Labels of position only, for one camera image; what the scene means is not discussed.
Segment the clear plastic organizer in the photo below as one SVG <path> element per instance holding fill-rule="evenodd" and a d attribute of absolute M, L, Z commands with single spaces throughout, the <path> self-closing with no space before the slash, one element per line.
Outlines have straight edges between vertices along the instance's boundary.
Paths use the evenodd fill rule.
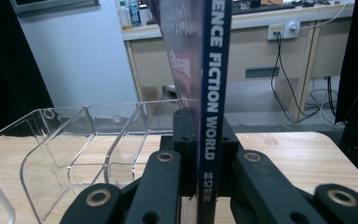
<path fill-rule="evenodd" d="M 0 223 L 59 223 L 96 183 L 123 188 L 172 134 L 178 101 L 36 110 L 0 132 Z"/>

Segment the beige desk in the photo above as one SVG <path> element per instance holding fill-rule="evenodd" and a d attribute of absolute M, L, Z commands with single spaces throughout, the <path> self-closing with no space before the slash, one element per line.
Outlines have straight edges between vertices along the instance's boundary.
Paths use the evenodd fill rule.
<path fill-rule="evenodd" d="M 304 108 L 312 77 L 339 76 L 351 25 L 353 4 L 295 8 L 281 11 L 236 15 L 232 17 L 228 61 L 228 81 L 244 81 L 247 69 L 274 66 L 277 41 L 267 40 L 270 24 L 300 21 L 299 37 L 284 39 L 282 62 L 295 89 L 295 96 Z M 323 26 L 343 8 L 336 20 Z M 161 86 L 173 84 L 166 49 L 157 25 L 123 32 L 131 70 L 140 101 L 161 97 Z M 294 119 L 301 114 L 284 79 L 282 69 L 276 91 Z"/>
<path fill-rule="evenodd" d="M 239 133 L 238 137 L 245 148 L 267 154 L 295 186 L 306 192 L 313 193 L 315 187 L 323 183 L 337 183 L 358 192 L 357 169 L 335 144 L 322 134 Z M 111 144 L 109 138 L 111 137 L 101 136 L 95 139 L 94 144 L 100 143 L 102 146 L 99 149 L 102 154 Z M 31 137 L 0 138 L 0 188 L 16 210 L 16 223 L 36 223 L 20 181 L 21 162 L 35 144 L 36 141 Z M 142 174 L 145 166 L 143 163 L 158 149 L 158 144 L 159 136 L 149 135 L 145 139 L 138 165 L 135 166 L 135 178 Z M 216 223 L 234 222 L 228 202 L 226 198 L 219 199 Z M 57 214 L 57 218 L 49 223 L 57 223 L 59 216 L 60 214 Z M 1 205 L 0 223 L 7 223 L 7 215 Z"/>

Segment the white cable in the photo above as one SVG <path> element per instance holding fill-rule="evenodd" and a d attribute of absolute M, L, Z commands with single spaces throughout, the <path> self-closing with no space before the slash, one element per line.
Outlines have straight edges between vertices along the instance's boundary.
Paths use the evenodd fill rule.
<path fill-rule="evenodd" d="M 338 12 L 338 14 L 333 18 L 333 19 L 330 19 L 328 21 L 324 21 L 322 23 L 319 23 L 319 24 L 316 24 L 316 25 L 313 25 L 313 26 L 301 26 L 300 29 L 309 29 L 309 28 L 316 28 L 316 27 L 319 27 L 319 26 L 323 26 L 327 23 L 329 23 L 330 21 L 333 21 L 335 20 L 340 14 L 341 12 L 344 10 L 345 6 L 347 5 L 348 3 L 345 3 L 344 6 L 342 7 L 342 9 Z"/>

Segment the light blue wall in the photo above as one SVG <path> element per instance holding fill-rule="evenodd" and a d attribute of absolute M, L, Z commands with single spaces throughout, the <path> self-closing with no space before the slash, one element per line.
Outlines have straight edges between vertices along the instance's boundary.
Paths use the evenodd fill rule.
<path fill-rule="evenodd" d="M 137 101 L 115 0 L 19 18 L 54 106 Z"/>

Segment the wall socket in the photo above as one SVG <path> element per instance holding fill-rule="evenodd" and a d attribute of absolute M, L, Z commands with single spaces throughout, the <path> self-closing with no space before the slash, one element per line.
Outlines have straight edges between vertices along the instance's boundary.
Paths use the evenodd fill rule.
<path fill-rule="evenodd" d="M 300 22 L 289 21 L 271 24 L 268 27 L 267 40 L 277 40 L 276 33 L 280 33 L 282 39 L 296 38 L 300 33 Z"/>

